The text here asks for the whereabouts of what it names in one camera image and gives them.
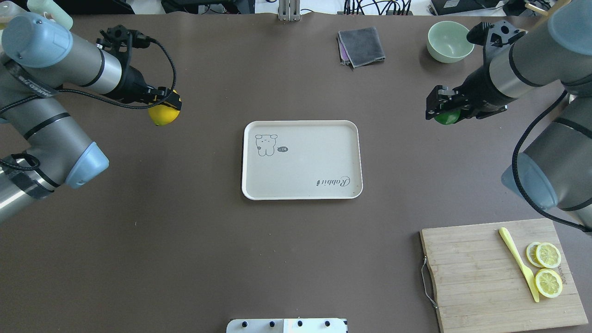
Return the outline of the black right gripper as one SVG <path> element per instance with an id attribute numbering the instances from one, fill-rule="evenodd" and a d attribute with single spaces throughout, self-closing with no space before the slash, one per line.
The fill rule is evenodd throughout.
<path id="1" fill-rule="evenodd" d="M 436 85 L 426 98 L 425 119 L 442 112 L 460 111 L 460 119 L 483 119 L 507 110 L 509 97 L 495 88 L 486 65 L 472 72 L 454 89 Z"/>

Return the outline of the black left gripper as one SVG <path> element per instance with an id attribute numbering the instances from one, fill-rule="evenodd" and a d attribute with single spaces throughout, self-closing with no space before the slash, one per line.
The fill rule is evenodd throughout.
<path id="1" fill-rule="evenodd" d="M 111 91 L 111 99 L 123 104 L 129 103 L 160 103 L 180 111 L 182 100 L 175 89 L 146 84 L 142 73 L 134 67 L 125 67 L 116 88 Z"/>

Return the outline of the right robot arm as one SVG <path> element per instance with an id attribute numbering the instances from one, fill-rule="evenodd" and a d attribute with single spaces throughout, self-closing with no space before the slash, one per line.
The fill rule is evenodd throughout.
<path id="1" fill-rule="evenodd" d="M 556 4 L 554 13 L 524 31 L 505 20 L 480 22 L 466 34 L 483 48 L 483 64 L 455 87 L 436 85 L 425 117 L 442 124 L 485 119 L 533 89 L 560 82 L 564 90 L 527 126 L 505 187 L 542 216 L 591 232 L 592 47 L 589 0 Z"/>

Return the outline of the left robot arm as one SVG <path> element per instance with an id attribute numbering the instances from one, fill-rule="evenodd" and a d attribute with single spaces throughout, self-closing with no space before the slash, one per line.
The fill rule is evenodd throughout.
<path id="1" fill-rule="evenodd" d="M 50 196 L 63 184 L 80 188 L 106 170 L 109 160 L 57 101 L 76 93 L 133 110 L 148 110 L 154 124 L 173 122 L 182 101 L 176 68 L 170 87 L 149 85 L 131 66 L 132 49 L 160 45 L 117 25 L 91 43 L 33 12 L 14 16 L 1 45 L 1 122 L 29 143 L 1 159 L 1 220 Z"/>

